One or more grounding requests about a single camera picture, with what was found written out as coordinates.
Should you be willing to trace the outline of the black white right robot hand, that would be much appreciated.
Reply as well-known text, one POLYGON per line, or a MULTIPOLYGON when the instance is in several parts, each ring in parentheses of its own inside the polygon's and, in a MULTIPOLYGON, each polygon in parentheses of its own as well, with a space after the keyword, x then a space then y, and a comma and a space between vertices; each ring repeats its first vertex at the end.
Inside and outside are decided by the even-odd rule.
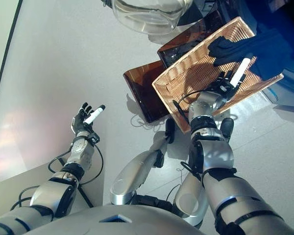
POLYGON ((245 71, 250 62, 251 58, 246 57, 242 60, 236 71, 230 70, 226 75, 220 74, 216 81, 209 86, 208 91, 220 95, 224 103, 229 102, 242 84, 245 78, 245 71))

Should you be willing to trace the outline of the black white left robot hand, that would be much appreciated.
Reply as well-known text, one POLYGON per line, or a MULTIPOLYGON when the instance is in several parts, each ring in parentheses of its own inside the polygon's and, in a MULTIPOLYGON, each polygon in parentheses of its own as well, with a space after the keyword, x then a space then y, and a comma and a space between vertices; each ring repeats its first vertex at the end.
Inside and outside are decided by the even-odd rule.
POLYGON ((87 102, 83 103, 77 114, 73 117, 71 129, 77 137, 82 132, 93 133, 94 120, 105 110, 105 105, 94 109, 87 102))

